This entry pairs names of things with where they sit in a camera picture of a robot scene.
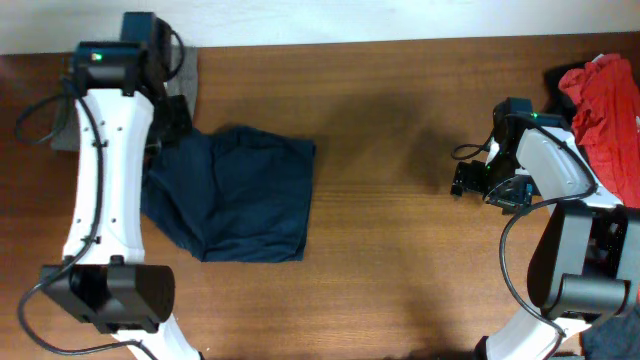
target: gray fabric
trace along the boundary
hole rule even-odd
[[[180,48],[174,46],[171,51],[172,68],[178,64],[180,60]],[[182,69],[167,84],[167,93],[171,95],[184,95],[187,98],[189,112],[193,118],[196,108],[196,98],[198,97],[198,48],[193,46],[185,47],[185,57]],[[64,111],[57,111],[58,114],[64,114]],[[54,128],[58,124],[66,121],[65,127],[51,139],[51,148],[53,150],[62,151],[78,151],[80,146],[80,136],[78,135],[78,120],[75,107],[69,114],[69,118],[57,118],[54,122]]]

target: cable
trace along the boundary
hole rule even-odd
[[[184,43],[182,42],[180,35],[178,35],[178,33],[175,32],[173,29],[171,29],[171,35],[175,36],[176,40],[178,40],[178,44],[180,44],[180,61],[178,61],[178,65],[176,66],[176,68],[169,72],[169,75],[167,76],[167,81],[173,79],[176,75],[178,75],[178,73],[180,72],[180,69],[182,69],[182,65],[184,64],[184,56],[186,53],[184,49]]]
[[[520,218],[528,215],[529,213],[531,213],[534,210],[537,210],[537,209],[540,209],[540,208],[543,208],[543,207],[546,207],[546,206],[549,206],[549,205],[556,204],[556,203],[558,203],[560,201],[584,199],[584,198],[586,198],[586,197],[588,197],[588,196],[590,196],[590,195],[592,195],[593,193],[596,192],[596,190],[598,188],[598,183],[596,182],[595,177],[593,176],[593,174],[591,173],[591,171],[589,170],[587,165],[580,159],[580,157],[578,157],[578,155],[573,150],[571,150],[569,148],[569,146],[564,141],[560,141],[557,137],[555,137],[549,131],[545,130],[542,126],[537,124],[535,121],[533,121],[529,117],[526,117],[526,116],[523,116],[523,115],[510,114],[510,115],[506,115],[505,116],[505,119],[507,119],[507,118],[519,119],[519,120],[525,121],[530,126],[535,128],[536,130],[540,131],[543,135],[545,135],[547,138],[549,138],[551,141],[553,141],[556,145],[558,145],[562,150],[567,152],[567,154],[578,164],[578,166],[581,168],[581,170],[584,172],[584,174],[589,178],[589,181],[591,182],[591,185],[589,186],[589,188],[583,193],[579,193],[579,194],[575,194],[575,195],[561,196],[561,197],[557,197],[557,198],[553,198],[553,199],[548,199],[548,200],[544,200],[544,201],[538,202],[538,203],[536,203],[534,205],[531,205],[529,207],[521,208],[509,220],[507,225],[504,227],[504,230],[502,231],[502,235],[500,236],[500,248],[499,248],[500,270],[502,271],[502,276],[503,276],[504,281],[505,281],[505,283],[507,285],[507,288],[509,289],[509,292],[511,292],[511,295],[514,297],[514,299],[516,299],[518,304],[520,304],[520,306],[523,309],[525,309],[531,316],[533,316],[537,320],[539,320],[539,321],[541,321],[541,322],[553,327],[556,330],[556,332],[558,333],[558,339],[556,340],[556,345],[551,350],[551,352],[545,357],[545,359],[548,359],[556,352],[556,350],[558,349],[558,347],[562,343],[562,339],[564,339],[567,335],[564,332],[564,329],[562,327],[560,327],[558,324],[554,323],[553,321],[544,318],[542,315],[538,314],[535,310],[533,310],[531,308],[531,306],[529,306],[529,304],[527,304],[522,299],[520,294],[518,294],[518,291],[516,290],[515,286],[511,282],[511,278],[509,277],[509,272],[507,270],[507,259],[506,259],[507,237],[508,237],[509,231],[511,230],[513,225],[515,225],[515,223]]]
[[[477,156],[478,154],[480,154],[483,151],[489,151],[489,144],[491,143],[491,139],[493,138],[493,132],[494,130],[491,130],[491,134],[489,134],[489,137],[487,138],[487,140],[484,142],[484,144],[482,145],[478,145],[478,144],[462,144],[462,145],[458,145],[455,148],[453,148],[453,150],[451,150],[451,158],[453,160],[469,160],[472,157]],[[468,155],[462,155],[462,156],[457,156],[456,154],[458,153],[458,151],[465,149],[465,148],[474,148],[477,149],[474,152],[468,154]]]
[[[75,85],[69,80],[69,79],[62,79],[62,84],[64,86],[65,89],[65,94],[68,93],[70,94],[73,98],[75,98],[76,100],[78,100],[78,102],[80,103],[80,105],[82,106],[82,109],[84,110],[85,114],[87,115],[87,118],[89,119],[89,123],[91,124],[91,130],[93,132],[93,136],[95,138],[95,148],[96,148],[96,155],[97,155],[97,167],[98,167],[98,173],[97,173],[97,186],[96,186],[96,206],[94,209],[94,213],[93,213],[93,222],[91,223],[91,228],[89,230],[89,234],[82,239],[82,241],[84,241],[84,246],[82,247],[82,249],[80,249],[80,251],[76,254],[75,257],[73,257],[73,259],[71,261],[69,261],[66,265],[64,265],[60,270],[56,271],[55,273],[47,276],[46,278],[42,279],[40,282],[38,282],[36,285],[34,285],[29,291],[27,291],[24,295],[22,295],[22,298],[20,298],[20,301],[18,302],[18,308],[17,308],[17,314],[18,314],[18,322],[20,323],[20,326],[22,327],[22,329],[25,331],[25,333],[31,338],[31,340],[33,340],[36,344],[38,344],[40,347],[42,347],[43,349],[50,351],[54,354],[58,354],[58,355],[66,355],[66,356],[77,356],[77,355],[88,355],[88,354],[93,354],[93,353],[97,353],[100,351],[105,351],[105,350],[111,350],[111,349],[117,349],[117,348],[121,348],[124,346],[135,346],[137,348],[139,348],[142,352],[145,353],[145,355],[147,355],[150,359],[152,360],[158,360],[150,351],[149,349],[147,349],[144,345],[142,345],[141,341],[136,341],[136,340],[129,340],[129,341],[123,341],[123,342],[117,342],[117,343],[111,343],[111,344],[105,344],[105,345],[100,345],[100,346],[94,346],[94,347],[90,347],[90,348],[86,348],[86,349],[79,349],[79,350],[66,350],[66,349],[61,349],[59,347],[53,346],[51,344],[49,344],[48,342],[46,342],[44,339],[42,339],[41,337],[39,337],[35,331],[31,328],[31,326],[29,325],[29,323],[27,322],[27,319],[25,317],[25,311],[24,308],[27,304],[27,302],[31,299],[31,297],[33,297],[33,295],[35,295],[38,291],[46,288],[47,286],[51,285],[55,280],[57,280],[58,278],[60,278],[61,276],[64,276],[65,274],[67,274],[71,268],[78,263],[78,261],[80,261],[80,259],[87,253],[89,252],[89,249],[91,248],[91,245],[93,245],[94,242],[97,241],[96,239],[96,235],[98,233],[98,226],[100,225],[100,217],[102,214],[102,197],[103,197],[103,189],[104,189],[104,155],[102,153],[102,140],[100,139],[100,133],[98,131],[98,125],[96,123],[96,120],[93,117],[93,114],[91,113],[91,110],[89,109],[89,107],[87,106],[87,103],[84,101],[84,99],[82,98],[82,96],[80,96],[80,94],[78,93],[78,90],[75,88]]]
[[[27,120],[27,118],[29,118],[29,116],[31,116],[31,114],[33,114],[34,112],[36,112],[40,108],[44,107],[45,105],[48,105],[51,102],[57,101],[57,100],[67,101],[69,96],[70,95],[65,90],[61,94],[56,94],[56,95],[50,96],[48,98],[42,99],[42,100],[38,101],[37,103],[27,107],[22,112],[22,114],[20,114],[18,119],[16,120],[16,127],[13,129],[13,134],[15,135],[16,140],[18,140],[19,142],[21,142],[23,144],[27,144],[27,145],[39,145],[39,144],[44,143],[47,140],[52,139],[54,136],[58,135],[60,133],[60,131],[62,131],[62,129],[64,129],[64,127],[67,124],[67,118],[68,118],[68,114],[70,112],[70,105],[69,105],[68,102],[67,102],[67,104],[65,106],[65,110],[66,111],[62,115],[62,121],[60,121],[59,124],[54,126],[54,128],[51,130],[51,132],[49,134],[41,137],[40,139],[32,140],[32,139],[26,139],[25,137],[23,137],[22,136],[22,126],[23,126],[25,120]]]

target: white backdrop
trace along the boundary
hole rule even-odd
[[[1,0],[0,53],[116,39],[127,10],[156,12],[197,46],[640,29],[639,0]]]

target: red fabric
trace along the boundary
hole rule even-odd
[[[567,72],[559,88],[578,108],[571,127],[598,179],[626,206],[640,208],[640,92],[629,61],[605,55]]]

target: black cloth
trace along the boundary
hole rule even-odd
[[[152,159],[141,210],[201,261],[302,260],[315,146],[249,127],[197,130]]]
[[[587,360],[640,359],[640,305],[625,317],[583,332],[582,346]]]

